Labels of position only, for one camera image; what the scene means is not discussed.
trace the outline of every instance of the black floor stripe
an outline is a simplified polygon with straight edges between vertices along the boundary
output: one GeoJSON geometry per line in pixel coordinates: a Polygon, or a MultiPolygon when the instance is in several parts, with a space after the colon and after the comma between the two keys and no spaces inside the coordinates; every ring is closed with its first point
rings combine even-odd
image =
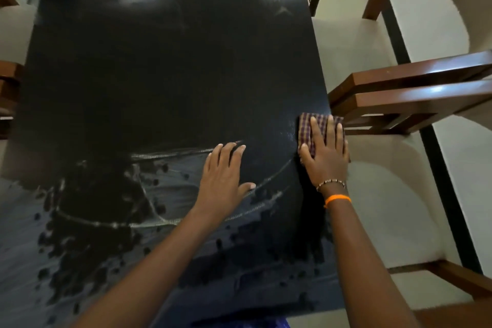
{"type": "MultiPolygon", "coordinates": [[[[397,63],[407,64],[410,62],[408,51],[406,50],[402,32],[398,26],[398,21],[395,16],[395,11],[391,6],[390,0],[387,1],[383,12],[383,19],[390,36],[391,45],[395,52],[397,63]]],[[[458,248],[459,258],[463,267],[483,274],[482,267],[478,260],[477,252],[471,239],[470,231],[466,225],[463,211],[459,205],[458,197],[453,187],[451,177],[449,176],[446,162],[442,155],[442,151],[437,140],[437,136],[433,126],[427,126],[420,131],[422,142],[427,153],[427,158],[430,163],[434,175],[434,181],[439,191],[439,196],[444,206],[444,211],[448,218],[453,238],[458,248]]]]}

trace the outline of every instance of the purple plaid cleaning cloth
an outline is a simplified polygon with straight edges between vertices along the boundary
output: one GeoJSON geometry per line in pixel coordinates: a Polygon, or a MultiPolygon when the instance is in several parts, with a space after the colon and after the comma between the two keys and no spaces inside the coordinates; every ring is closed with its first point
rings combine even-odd
{"type": "MultiPolygon", "coordinates": [[[[299,135],[297,138],[298,141],[298,148],[303,145],[303,143],[306,143],[309,152],[311,153],[311,157],[314,158],[314,142],[312,141],[312,132],[311,132],[311,123],[310,119],[311,117],[316,118],[316,121],[318,122],[319,129],[321,130],[321,134],[323,135],[323,140],[326,143],[326,123],[328,122],[328,116],[324,114],[315,114],[315,113],[302,113],[299,116],[299,135]]],[[[336,126],[343,121],[343,117],[337,117],[333,116],[333,119],[335,121],[335,128],[336,126]]],[[[345,130],[343,130],[343,140],[345,140],[345,130]]]]}

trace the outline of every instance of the bracelet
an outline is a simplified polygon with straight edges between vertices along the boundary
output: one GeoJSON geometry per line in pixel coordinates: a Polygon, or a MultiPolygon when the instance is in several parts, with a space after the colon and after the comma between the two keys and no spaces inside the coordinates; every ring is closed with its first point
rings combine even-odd
{"type": "Polygon", "coordinates": [[[326,183],[340,183],[343,186],[343,189],[346,188],[345,187],[345,183],[342,182],[341,180],[338,180],[338,179],[328,179],[328,180],[325,180],[322,183],[319,183],[318,186],[316,187],[316,190],[319,192],[319,189],[321,188],[321,186],[325,185],[326,183]]]}
{"type": "Polygon", "coordinates": [[[334,194],[330,196],[329,198],[326,199],[325,201],[325,209],[328,209],[328,203],[333,200],[348,200],[348,202],[352,203],[352,200],[350,197],[344,195],[344,194],[334,194]]]}

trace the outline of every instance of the wet table surface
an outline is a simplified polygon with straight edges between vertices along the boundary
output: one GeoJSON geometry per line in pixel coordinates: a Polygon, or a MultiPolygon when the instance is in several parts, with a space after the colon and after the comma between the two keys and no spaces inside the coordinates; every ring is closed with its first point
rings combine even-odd
{"type": "Polygon", "coordinates": [[[76,319],[169,234],[210,148],[233,140],[257,188],[155,325],[342,307],[297,158],[304,111],[329,112],[306,0],[41,0],[0,181],[0,325],[76,319]]]}

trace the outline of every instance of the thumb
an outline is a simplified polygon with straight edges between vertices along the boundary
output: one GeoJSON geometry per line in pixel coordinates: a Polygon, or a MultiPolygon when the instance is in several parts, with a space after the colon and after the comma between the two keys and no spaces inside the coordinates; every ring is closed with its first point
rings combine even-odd
{"type": "Polygon", "coordinates": [[[248,193],[248,191],[251,191],[252,189],[256,188],[256,184],[254,183],[243,183],[239,186],[238,188],[238,196],[243,199],[243,197],[248,193]]]}
{"type": "Polygon", "coordinates": [[[299,156],[301,157],[301,162],[304,166],[312,161],[311,153],[309,152],[309,148],[307,146],[308,145],[304,143],[301,145],[301,149],[299,149],[299,156]]]}

